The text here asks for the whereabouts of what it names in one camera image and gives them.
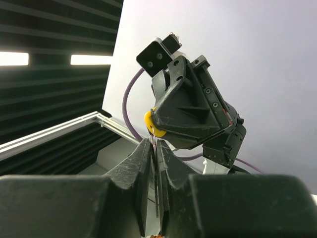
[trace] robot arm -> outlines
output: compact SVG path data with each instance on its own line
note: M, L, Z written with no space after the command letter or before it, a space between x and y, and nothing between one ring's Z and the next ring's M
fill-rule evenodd
M155 39L137 56L153 77L156 103L145 115L148 130L177 149L202 144L205 158L230 169L246 134L244 120L222 98L204 56L192 62L184 56L173 58L180 46L171 33L163 41Z

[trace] fluorescent light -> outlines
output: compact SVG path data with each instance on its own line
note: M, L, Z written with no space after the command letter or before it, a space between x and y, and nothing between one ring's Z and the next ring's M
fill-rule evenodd
M0 66L28 65L28 53L0 52Z
M96 65L96 64L111 64L112 56L84 56L72 55L70 64L72 65Z

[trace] white wall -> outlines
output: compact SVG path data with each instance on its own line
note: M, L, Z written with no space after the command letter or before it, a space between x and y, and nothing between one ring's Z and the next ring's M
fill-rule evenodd
M299 176L317 193L316 9L315 0L126 0L103 109L123 123L123 93L140 68L136 55L172 31L189 58L208 59L224 99L245 119L238 157L268 173ZM128 101L142 134L143 115L154 106L150 85L141 76Z

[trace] scratched black surface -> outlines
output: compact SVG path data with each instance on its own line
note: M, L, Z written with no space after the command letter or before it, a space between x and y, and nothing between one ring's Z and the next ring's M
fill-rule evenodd
M149 171L145 139L105 176L0 177L0 237L139 238Z

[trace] black plastic part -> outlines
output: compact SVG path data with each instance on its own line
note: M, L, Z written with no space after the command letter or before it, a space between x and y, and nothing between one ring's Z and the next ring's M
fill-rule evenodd
M144 236L150 159L144 139L105 176L1 177L0 236Z
M231 168L246 129L236 110L224 101L208 73L204 56L190 63L179 56L152 78L156 110L151 116L175 148L204 144L204 157Z
M317 236L316 205L297 178L198 175L163 140L157 155L163 236Z
M171 54L175 53L181 46L173 33L169 34L162 43Z
M163 41L156 38L139 55L137 62L151 76L154 77L172 61L171 55L180 48L180 43L174 34L170 34Z

